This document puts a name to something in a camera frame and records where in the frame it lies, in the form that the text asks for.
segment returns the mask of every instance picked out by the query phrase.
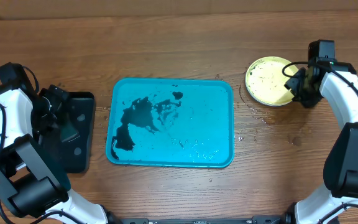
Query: round plate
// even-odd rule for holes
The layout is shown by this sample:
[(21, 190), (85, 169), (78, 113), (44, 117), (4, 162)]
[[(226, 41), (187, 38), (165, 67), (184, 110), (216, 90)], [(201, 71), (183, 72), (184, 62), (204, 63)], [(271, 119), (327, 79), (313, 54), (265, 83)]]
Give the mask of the round plate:
[[(249, 94), (259, 103), (268, 106), (290, 103), (293, 95), (284, 87), (289, 78), (282, 74), (283, 67), (289, 63), (289, 60), (280, 57), (264, 57), (252, 63), (246, 73)], [(294, 65), (285, 70), (288, 75), (294, 75), (297, 71)]]

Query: blue tray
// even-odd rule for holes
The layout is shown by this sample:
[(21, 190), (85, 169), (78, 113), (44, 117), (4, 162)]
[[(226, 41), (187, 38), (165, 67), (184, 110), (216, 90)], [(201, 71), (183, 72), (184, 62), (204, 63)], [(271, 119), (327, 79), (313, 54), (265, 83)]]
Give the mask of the blue tray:
[(223, 81), (122, 79), (113, 89), (106, 155), (124, 165), (226, 167), (233, 111)]

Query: wooden table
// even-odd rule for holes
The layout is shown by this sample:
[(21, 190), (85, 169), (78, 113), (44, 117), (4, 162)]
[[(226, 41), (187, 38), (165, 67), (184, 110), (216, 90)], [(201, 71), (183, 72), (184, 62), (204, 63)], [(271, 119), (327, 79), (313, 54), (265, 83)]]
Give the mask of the wooden table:
[[(279, 215), (322, 183), (340, 130), (326, 100), (310, 110), (298, 103), (256, 103), (244, 91), (244, 72), (265, 56), (306, 60), (308, 44), (317, 39), (335, 40), (337, 59), (358, 71), (358, 11), (0, 21), (0, 65), (30, 67), (44, 88), (94, 93), (89, 171), (69, 177), (73, 189), (117, 216)], [(244, 137), (236, 141), (232, 164), (181, 169), (110, 163), (104, 154), (109, 105), (114, 84), (124, 77), (228, 82), (235, 93), (235, 135)], [(358, 209), (341, 220), (358, 223)]]

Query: robotic hand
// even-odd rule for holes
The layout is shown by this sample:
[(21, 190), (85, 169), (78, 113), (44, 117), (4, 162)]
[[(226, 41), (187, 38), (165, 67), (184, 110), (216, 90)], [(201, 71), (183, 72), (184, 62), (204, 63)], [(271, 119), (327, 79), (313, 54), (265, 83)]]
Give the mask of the robotic hand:
[[(102, 205), (93, 204), (71, 189), (65, 170), (40, 144), (51, 128), (60, 126), (57, 138), (70, 142), (78, 131), (65, 119), (64, 102), (69, 93), (51, 85), (37, 95), (19, 64), (0, 67), (0, 215), (1, 201), (17, 217), (50, 217), (64, 223), (94, 224), (325, 224), (337, 221), (347, 207), (358, 207), (358, 78), (353, 66), (337, 62), (334, 42), (319, 40), (309, 45), (309, 62), (286, 82), (304, 107), (322, 98), (338, 119), (342, 131), (324, 165), (324, 184), (308, 198), (293, 203), (282, 216), (254, 216), (235, 220), (120, 220)], [(19, 169), (29, 173), (17, 181), (9, 178)]]

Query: cable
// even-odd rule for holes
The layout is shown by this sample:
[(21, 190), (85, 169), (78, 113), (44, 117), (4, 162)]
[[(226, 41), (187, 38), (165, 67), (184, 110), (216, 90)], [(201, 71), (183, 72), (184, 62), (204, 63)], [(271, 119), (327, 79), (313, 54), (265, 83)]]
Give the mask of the cable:
[(24, 69), (26, 69), (27, 71), (29, 71), (29, 72), (31, 73), (31, 75), (34, 77), (35, 93), (38, 93), (38, 91), (40, 91), (40, 85), (39, 85), (39, 83), (38, 83), (37, 78), (35, 77), (34, 72), (32, 72), (32, 70), (30, 70), (28, 67), (26, 67), (26, 66), (24, 66), (24, 65), (22, 65), (22, 67), (23, 67)]
[(307, 64), (309, 64), (309, 62), (291, 62), (291, 63), (289, 63), (288, 65), (286, 65), (286, 66), (283, 67), (282, 73), (283, 73), (283, 75), (284, 75), (285, 77), (292, 78), (293, 75), (287, 75), (287, 74), (285, 73), (285, 69), (286, 69), (286, 68), (288, 68), (289, 66), (292, 66), (292, 65), (307, 65)]
[[(5, 107), (2, 104), (0, 104), (0, 109), (1, 109), (1, 112), (2, 112), (2, 130), (1, 130), (1, 134), (0, 134), (0, 137), (1, 137), (1, 141), (0, 141), (0, 166), (1, 166), (1, 151), (4, 149), (5, 138), (6, 138), (6, 111), (5, 111)], [(49, 213), (45, 214), (44, 216), (38, 218), (36, 221), (30, 223), (30, 224), (40, 223), (41, 221), (45, 220), (46, 218), (48, 218), (51, 215), (64, 216), (64, 217), (67, 217), (68, 219), (70, 219), (71, 221), (75, 222), (76, 224), (82, 224), (76, 218), (74, 218), (70, 214), (67, 214), (67, 213), (65, 213), (63, 211), (49, 212)], [(10, 221), (10, 219), (5, 214), (5, 212), (4, 212), (3, 208), (2, 208), (1, 198), (0, 198), (0, 216), (7, 224), (15, 224), (14, 222)]]
[(353, 203), (343, 203), (341, 206), (335, 208), (334, 210), (332, 210), (330, 213), (328, 213), (327, 215), (325, 215), (322, 219), (320, 219), (318, 221), (318, 224), (323, 224), (327, 219), (329, 219), (331, 216), (335, 215), (337, 212), (339, 212), (340, 210), (344, 209), (347, 210), (348, 207), (355, 207), (358, 208), (358, 204), (353, 204)]
[(354, 93), (355, 93), (355, 94), (357, 95), (357, 97), (358, 97), (358, 89), (354, 86), (354, 84), (351, 83), (349, 80), (347, 80), (345, 77), (343, 77), (341, 74), (339, 74), (337, 71), (333, 70), (333, 69), (331, 68), (331, 66), (330, 66), (330, 67), (325, 67), (325, 66), (320, 65), (320, 64), (317, 64), (317, 63), (309, 63), (309, 62), (292, 62), (292, 63), (289, 63), (288, 65), (286, 65), (286, 66), (283, 67), (282, 73), (283, 73), (284, 76), (289, 77), (289, 78), (292, 78), (292, 77), (293, 77), (293, 76), (287, 75), (287, 74), (285, 73), (285, 69), (288, 68), (289, 66), (292, 66), (292, 65), (308, 65), (309, 67), (310, 67), (310, 66), (312, 66), (312, 67), (314, 66), (314, 67), (318, 67), (318, 68), (320, 68), (320, 69), (323, 69), (323, 70), (332, 72), (332, 73), (335, 74), (338, 78), (340, 78), (342, 81), (344, 81), (347, 85), (349, 85), (349, 86), (352, 88), (352, 90), (354, 91)]

